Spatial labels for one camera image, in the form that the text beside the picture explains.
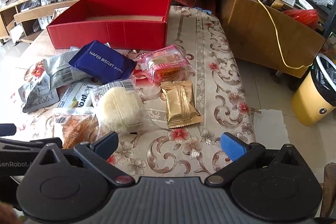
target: trash can rim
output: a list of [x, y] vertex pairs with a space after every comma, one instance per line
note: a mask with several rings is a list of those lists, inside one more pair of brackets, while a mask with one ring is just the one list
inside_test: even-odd
[[336, 85], [335, 85], [334, 81], [330, 78], [330, 76], [328, 75], [328, 73], [326, 72], [324, 66], [322, 65], [322, 62], [321, 62], [320, 58], [323, 58], [326, 61], [328, 61], [334, 67], [335, 70], [336, 70], [336, 65], [334, 64], [334, 62], [332, 62], [328, 57], [326, 57], [322, 53], [319, 53], [317, 55], [317, 57], [316, 57], [316, 61], [317, 61], [318, 65], [319, 65], [319, 67], [320, 67], [320, 69], [321, 69], [324, 77], [327, 79], [329, 85], [331, 85], [332, 88], [334, 89], [334, 91], [336, 92]]

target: blue gripper pad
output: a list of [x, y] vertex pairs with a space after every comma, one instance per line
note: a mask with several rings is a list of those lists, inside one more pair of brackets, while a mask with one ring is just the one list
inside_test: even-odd
[[229, 132], [224, 132], [220, 137], [220, 146], [224, 153], [232, 160], [236, 160], [246, 153], [249, 145], [233, 136]]

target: yellow trash can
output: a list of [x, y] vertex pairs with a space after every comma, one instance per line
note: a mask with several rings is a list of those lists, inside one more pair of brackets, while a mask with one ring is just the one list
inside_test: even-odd
[[336, 85], [323, 64], [336, 70], [336, 65], [329, 58], [318, 54], [313, 63], [314, 69], [308, 73], [292, 97], [294, 114], [305, 126], [316, 123], [336, 107]]

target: paper on floor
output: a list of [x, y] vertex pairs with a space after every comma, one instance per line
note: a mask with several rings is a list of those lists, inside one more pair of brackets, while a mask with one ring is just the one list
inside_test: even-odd
[[289, 143], [288, 132], [280, 110], [262, 109], [261, 114], [255, 112], [253, 126], [256, 141], [267, 149], [280, 149], [285, 143]]

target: blue wafer biscuit package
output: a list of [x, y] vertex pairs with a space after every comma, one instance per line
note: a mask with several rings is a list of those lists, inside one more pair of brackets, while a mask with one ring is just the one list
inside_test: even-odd
[[80, 49], [69, 64], [103, 83], [110, 83], [127, 79], [137, 62], [95, 40]]

